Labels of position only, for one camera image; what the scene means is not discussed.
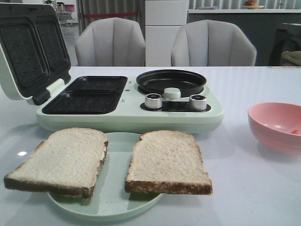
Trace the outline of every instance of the white table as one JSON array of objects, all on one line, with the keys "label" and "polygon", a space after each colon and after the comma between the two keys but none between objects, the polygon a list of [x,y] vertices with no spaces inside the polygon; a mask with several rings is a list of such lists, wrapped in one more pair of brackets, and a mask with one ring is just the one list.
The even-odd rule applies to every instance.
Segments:
[{"label": "white table", "polygon": [[[73,67],[82,75],[139,75],[156,68]],[[247,109],[258,102],[301,105],[301,68],[190,67],[224,107],[221,126],[197,134],[206,170],[213,181],[211,196],[164,195],[145,213],[112,225],[122,226],[296,226],[301,224],[301,156],[276,153],[252,135]],[[3,178],[28,158],[51,132],[37,124],[38,107],[9,100],[0,91],[0,172]],[[97,225],[70,217],[44,193],[13,191],[0,186],[0,225]]]}]

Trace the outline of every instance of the chair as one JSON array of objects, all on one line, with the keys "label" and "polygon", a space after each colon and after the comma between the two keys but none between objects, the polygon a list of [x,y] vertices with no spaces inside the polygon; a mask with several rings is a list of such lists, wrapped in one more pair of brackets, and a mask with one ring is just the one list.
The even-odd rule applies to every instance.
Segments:
[{"label": "chair", "polygon": [[136,21],[96,20],[75,43],[78,66],[144,66],[145,40]]},{"label": "chair", "polygon": [[234,24],[201,20],[183,25],[171,52],[172,66],[254,66],[256,48]]}]

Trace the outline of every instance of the bread slice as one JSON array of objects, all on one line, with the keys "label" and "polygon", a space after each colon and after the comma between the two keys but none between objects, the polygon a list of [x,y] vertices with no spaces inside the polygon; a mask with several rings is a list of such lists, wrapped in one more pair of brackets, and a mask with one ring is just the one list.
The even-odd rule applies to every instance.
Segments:
[{"label": "bread slice", "polygon": [[171,130],[142,134],[133,149],[125,191],[212,194],[212,182],[194,137]]},{"label": "bread slice", "polygon": [[93,196],[108,139],[95,129],[69,128],[49,136],[27,161],[4,177],[8,189]]}]

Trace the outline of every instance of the non-stick pan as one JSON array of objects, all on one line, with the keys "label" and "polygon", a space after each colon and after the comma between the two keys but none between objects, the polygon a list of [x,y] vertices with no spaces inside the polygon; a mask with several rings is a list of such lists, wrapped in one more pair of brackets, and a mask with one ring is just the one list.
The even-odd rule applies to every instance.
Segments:
[{"label": "non-stick pan", "polygon": [[140,74],[136,79],[139,90],[148,93],[163,94],[165,88],[178,88],[181,97],[200,93],[206,84],[206,78],[195,72],[164,69]]}]

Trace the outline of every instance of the silver knob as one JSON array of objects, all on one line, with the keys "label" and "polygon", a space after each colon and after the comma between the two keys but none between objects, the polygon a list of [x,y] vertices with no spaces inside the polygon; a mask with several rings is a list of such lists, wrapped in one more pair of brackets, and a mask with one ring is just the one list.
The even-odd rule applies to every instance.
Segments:
[{"label": "silver knob", "polygon": [[189,107],[194,110],[205,110],[207,108],[207,98],[202,95],[191,95],[189,97]]},{"label": "silver knob", "polygon": [[145,96],[145,107],[149,109],[159,109],[162,107],[162,96],[157,93],[150,93]]}]

